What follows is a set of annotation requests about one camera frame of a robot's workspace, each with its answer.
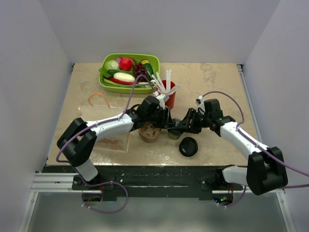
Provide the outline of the black coffee lid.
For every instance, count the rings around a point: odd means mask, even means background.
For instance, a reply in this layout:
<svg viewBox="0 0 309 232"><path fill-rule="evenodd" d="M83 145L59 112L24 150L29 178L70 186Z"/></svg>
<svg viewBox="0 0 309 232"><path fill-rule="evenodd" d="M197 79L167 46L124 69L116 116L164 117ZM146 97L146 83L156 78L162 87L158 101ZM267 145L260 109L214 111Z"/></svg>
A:
<svg viewBox="0 0 309 232"><path fill-rule="evenodd" d="M174 123L174 128L173 129L176 129L176 127L181 123L181 120L178 119L178 118L174 118L172 121Z"/></svg>

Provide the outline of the green paper cup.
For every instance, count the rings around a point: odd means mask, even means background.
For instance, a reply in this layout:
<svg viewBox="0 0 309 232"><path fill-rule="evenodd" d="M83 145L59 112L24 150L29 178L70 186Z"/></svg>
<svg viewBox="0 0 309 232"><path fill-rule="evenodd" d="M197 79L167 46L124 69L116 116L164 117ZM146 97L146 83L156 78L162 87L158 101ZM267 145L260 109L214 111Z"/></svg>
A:
<svg viewBox="0 0 309 232"><path fill-rule="evenodd" d="M182 134L183 134L183 132L178 131L176 129L168 130L168 136L172 140L178 140Z"/></svg>

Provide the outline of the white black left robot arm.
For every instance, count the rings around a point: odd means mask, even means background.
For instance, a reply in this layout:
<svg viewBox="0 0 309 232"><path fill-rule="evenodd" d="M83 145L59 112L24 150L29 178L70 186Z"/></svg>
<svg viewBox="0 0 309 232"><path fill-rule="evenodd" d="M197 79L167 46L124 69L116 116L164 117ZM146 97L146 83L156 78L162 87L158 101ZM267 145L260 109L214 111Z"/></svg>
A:
<svg viewBox="0 0 309 232"><path fill-rule="evenodd" d="M99 121L86 122L76 118L56 143L59 153L64 154L67 162L82 176L88 189L96 189L100 178L90 160L95 143L112 135L138 130L147 123L157 128L168 128L172 125L170 109L165 107L168 99L165 94L147 96L137 109L126 108L117 116Z"/></svg>

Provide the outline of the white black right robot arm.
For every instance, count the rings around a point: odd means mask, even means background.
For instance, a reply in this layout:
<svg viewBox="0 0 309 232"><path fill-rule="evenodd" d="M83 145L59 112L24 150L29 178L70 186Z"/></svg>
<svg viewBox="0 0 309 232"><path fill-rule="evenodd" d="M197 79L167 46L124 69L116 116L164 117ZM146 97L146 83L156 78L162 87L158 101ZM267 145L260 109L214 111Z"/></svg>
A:
<svg viewBox="0 0 309 232"><path fill-rule="evenodd" d="M246 159L247 166L229 165L216 172L212 186L221 190L232 184L248 186L255 195L283 188L288 177L283 154L278 147L268 147L245 132L230 116L224 116L217 99L197 100L197 109L190 108L176 130L198 134L208 128L230 142Z"/></svg>

